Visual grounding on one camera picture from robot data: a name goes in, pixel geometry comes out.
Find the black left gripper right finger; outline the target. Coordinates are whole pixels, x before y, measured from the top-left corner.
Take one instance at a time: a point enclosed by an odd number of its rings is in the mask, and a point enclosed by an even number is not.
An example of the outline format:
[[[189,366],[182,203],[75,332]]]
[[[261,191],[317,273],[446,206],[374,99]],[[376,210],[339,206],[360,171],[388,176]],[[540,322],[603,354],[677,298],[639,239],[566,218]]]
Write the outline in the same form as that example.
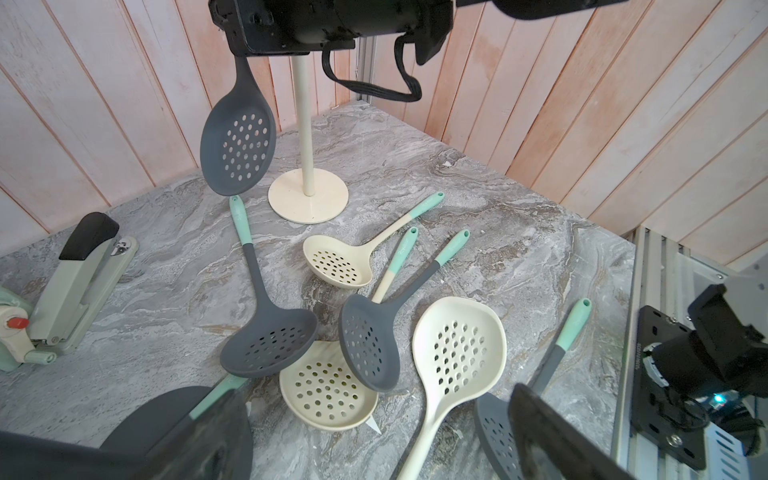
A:
[[[515,385],[508,416],[524,479],[630,479],[528,386]]]

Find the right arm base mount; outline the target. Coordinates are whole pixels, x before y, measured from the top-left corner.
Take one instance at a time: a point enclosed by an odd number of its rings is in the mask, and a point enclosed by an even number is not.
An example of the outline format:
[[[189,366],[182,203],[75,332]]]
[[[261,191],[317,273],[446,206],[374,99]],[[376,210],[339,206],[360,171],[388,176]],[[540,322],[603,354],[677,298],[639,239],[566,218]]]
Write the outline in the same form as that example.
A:
[[[631,425],[696,471],[706,467],[709,426],[735,437],[730,454],[766,448],[767,425],[743,400],[767,396],[767,343],[741,323],[728,292],[708,286],[687,309],[689,327],[650,305],[638,313]]]

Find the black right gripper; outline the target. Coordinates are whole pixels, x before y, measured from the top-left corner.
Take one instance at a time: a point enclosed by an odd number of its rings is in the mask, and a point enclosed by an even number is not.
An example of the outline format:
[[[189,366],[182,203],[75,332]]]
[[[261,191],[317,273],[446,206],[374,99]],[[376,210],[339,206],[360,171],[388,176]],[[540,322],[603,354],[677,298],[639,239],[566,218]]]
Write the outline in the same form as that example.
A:
[[[235,56],[349,50],[360,37],[403,34],[420,65],[442,48],[453,26],[452,1],[210,0],[214,25]]]

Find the grey skimmer hung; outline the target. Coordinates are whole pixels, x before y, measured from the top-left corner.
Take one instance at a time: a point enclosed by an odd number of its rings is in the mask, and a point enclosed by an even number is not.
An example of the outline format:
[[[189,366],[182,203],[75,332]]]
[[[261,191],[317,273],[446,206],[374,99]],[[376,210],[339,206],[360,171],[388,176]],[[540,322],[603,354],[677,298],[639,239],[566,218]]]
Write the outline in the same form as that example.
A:
[[[388,392],[398,382],[400,356],[393,325],[404,303],[467,243],[470,231],[456,234],[401,295],[376,303],[359,294],[344,303],[339,320],[339,343],[355,377],[377,392]]]
[[[274,158],[276,123],[246,58],[236,57],[236,81],[210,112],[203,128],[200,161],[209,187],[221,196],[240,195],[267,173]]]

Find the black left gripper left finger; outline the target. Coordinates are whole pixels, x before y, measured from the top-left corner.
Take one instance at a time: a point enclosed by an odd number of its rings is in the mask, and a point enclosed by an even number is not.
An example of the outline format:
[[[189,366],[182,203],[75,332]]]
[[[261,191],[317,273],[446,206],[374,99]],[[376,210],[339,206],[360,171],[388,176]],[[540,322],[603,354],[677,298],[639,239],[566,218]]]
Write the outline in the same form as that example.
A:
[[[133,479],[248,479],[253,440],[241,393],[230,391],[131,474]]]

